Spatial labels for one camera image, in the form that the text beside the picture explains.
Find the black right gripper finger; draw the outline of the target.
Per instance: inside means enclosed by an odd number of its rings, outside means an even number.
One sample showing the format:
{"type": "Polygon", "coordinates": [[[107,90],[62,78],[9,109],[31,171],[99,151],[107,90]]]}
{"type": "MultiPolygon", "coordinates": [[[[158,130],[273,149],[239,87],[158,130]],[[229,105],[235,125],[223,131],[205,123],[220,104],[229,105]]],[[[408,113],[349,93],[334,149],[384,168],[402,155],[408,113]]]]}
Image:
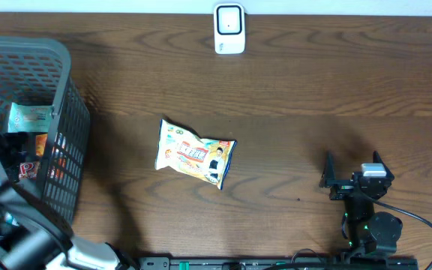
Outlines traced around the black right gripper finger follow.
{"type": "Polygon", "coordinates": [[[391,172],[391,170],[386,166],[386,164],[383,162],[382,158],[380,157],[380,154],[378,153],[378,151],[374,151],[373,152],[373,162],[375,164],[380,164],[384,170],[385,170],[385,177],[387,179],[390,180],[394,180],[395,176],[394,174],[391,172]]]}
{"type": "Polygon", "coordinates": [[[325,156],[325,166],[319,181],[320,188],[330,188],[335,183],[335,170],[332,154],[328,151],[325,156]]]}

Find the yellow snack chip bag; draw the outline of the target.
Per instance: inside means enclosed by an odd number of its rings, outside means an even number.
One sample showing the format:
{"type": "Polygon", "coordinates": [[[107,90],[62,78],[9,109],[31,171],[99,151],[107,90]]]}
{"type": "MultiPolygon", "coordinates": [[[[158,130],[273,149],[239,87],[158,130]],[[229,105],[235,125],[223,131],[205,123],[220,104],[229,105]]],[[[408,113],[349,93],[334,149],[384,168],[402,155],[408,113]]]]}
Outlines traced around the yellow snack chip bag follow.
{"type": "Polygon", "coordinates": [[[221,190],[236,145],[235,140],[200,138],[183,127],[161,120],[154,168],[170,167],[221,190]]]}

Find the orange tissue packet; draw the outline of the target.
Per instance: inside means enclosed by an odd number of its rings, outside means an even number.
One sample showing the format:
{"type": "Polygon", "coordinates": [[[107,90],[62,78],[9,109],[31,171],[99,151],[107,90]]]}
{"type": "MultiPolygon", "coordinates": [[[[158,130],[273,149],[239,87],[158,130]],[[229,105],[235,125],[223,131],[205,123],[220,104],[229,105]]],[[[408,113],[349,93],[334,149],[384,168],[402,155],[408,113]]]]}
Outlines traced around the orange tissue packet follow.
{"type": "Polygon", "coordinates": [[[38,134],[35,137],[35,154],[42,158],[44,155],[44,150],[47,142],[47,133],[38,134]]]}

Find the red Top chocolate bar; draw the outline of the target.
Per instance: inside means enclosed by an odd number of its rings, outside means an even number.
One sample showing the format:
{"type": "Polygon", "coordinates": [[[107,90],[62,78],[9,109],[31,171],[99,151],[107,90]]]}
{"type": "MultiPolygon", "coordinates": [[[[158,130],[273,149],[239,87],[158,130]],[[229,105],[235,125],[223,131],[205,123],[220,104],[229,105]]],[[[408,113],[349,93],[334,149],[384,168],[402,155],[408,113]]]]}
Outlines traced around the red Top chocolate bar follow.
{"type": "Polygon", "coordinates": [[[40,168],[39,161],[21,163],[19,165],[19,175],[18,175],[19,180],[20,181],[25,179],[35,180],[38,176],[39,168],[40,168]]]}

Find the light teal snack packet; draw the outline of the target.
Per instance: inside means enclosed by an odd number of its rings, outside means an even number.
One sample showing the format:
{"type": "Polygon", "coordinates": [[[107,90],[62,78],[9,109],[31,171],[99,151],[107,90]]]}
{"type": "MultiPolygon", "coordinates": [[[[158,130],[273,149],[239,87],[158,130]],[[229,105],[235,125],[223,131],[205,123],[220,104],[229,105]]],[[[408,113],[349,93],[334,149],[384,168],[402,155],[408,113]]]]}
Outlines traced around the light teal snack packet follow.
{"type": "Polygon", "coordinates": [[[52,121],[52,106],[23,106],[12,103],[7,117],[8,133],[47,133],[52,121]]]}

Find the grey plastic mesh basket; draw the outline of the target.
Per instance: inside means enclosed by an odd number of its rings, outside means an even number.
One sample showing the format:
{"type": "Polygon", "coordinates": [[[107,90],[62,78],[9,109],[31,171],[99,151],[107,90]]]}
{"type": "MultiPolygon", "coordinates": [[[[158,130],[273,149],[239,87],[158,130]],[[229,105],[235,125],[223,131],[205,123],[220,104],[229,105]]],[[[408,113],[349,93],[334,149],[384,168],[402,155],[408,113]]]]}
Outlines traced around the grey plastic mesh basket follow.
{"type": "Polygon", "coordinates": [[[71,55],[56,40],[0,37],[0,131],[12,104],[47,106],[49,127],[37,178],[26,189],[72,222],[80,195],[90,115],[71,79],[71,55]]]}

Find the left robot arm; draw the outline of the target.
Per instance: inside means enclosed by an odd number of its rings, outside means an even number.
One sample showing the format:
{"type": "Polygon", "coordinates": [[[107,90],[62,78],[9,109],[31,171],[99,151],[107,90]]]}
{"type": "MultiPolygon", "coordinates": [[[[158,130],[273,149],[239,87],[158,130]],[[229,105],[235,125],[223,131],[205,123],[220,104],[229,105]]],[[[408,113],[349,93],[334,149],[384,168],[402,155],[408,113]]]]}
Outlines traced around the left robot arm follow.
{"type": "Polygon", "coordinates": [[[58,212],[9,179],[5,165],[17,159],[0,133],[0,269],[140,268],[111,244],[75,236],[58,212]]]}

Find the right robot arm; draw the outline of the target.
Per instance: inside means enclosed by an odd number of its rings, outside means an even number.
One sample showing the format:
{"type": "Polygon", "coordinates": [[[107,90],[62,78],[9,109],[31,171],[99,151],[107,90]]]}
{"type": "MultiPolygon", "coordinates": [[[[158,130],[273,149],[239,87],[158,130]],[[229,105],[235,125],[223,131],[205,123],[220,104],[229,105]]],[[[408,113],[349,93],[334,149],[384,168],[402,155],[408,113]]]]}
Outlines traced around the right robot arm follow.
{"type": "Polygon", "coordinates": [[[336,178],[334,165],[332,154],[327,153],[321,180],[322,186],[330,190],[329,199],[344,203],[341,229],[350,249],[340,255],[340,260],[386,260],[397,251],[403,225],[393,214],[376,212],[374,204],[386,195],[394,175],[377,151],[373,161],[363,163],[349,179],[336,178]]]}

